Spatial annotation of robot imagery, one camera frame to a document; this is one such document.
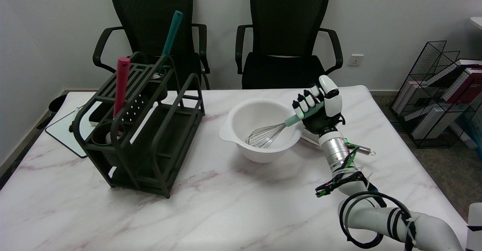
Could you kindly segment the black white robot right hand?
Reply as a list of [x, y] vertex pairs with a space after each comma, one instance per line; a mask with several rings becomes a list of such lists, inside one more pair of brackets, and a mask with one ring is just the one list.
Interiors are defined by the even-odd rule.
[[342, 95], [327, 75], [319, 76], [318, 83], [311, 84], [298, 94], [291, 106], [296, 117], [313, 134], [323, 135], [334, 131], [339, 123], [345, 124]]

